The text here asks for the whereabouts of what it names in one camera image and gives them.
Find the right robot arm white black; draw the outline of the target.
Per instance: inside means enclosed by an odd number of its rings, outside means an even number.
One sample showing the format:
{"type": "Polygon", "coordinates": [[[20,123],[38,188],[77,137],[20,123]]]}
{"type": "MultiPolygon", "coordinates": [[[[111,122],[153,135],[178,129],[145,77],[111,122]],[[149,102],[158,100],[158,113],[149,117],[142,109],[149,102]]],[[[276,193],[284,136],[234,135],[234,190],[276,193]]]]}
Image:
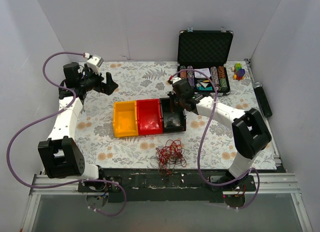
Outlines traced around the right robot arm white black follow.
{"type": "Polygon", "coordinates": [[[257,109],[248,111],[220,103],[216,97],[195,93],[186,79],[170,78],[172,91],[168,93],[171,109],[175,112],[186,110],[209,118],[197,155],[197,167],[201,178],[210,186],[227,186],[239,190],[245,183],[244,177],[250,173],[251,165],[258,154],[271,142],[272,137],[261,113],[257,109]],[[201,150],[211,121],[214,120],[232,131],[237,154],[225,176],[217,182],[209,182],[201,171],[201,150]]]}

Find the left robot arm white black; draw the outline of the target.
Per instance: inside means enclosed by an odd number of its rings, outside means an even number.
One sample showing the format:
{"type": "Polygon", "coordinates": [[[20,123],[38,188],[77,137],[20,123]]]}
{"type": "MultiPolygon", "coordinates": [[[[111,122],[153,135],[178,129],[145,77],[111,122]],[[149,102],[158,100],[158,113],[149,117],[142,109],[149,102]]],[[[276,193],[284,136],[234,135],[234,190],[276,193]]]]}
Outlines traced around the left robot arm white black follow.
{"type": "Polygon", "coordinates": [[[110,73],[101,74],[102,63],[103,59],[92,57],[83,67],[76,62],[64,65],[65,79],[58,90],[62,112],[57,115],[47,140],[38,144],[38,152],[49,178],[90,179],[89,186],[96,192],[105,189],[106,179],[101,176],[99,166],[85,162],[75,142],[75,131],[87,92],[94,90],[111,95],[118,88],[110,73]]]}

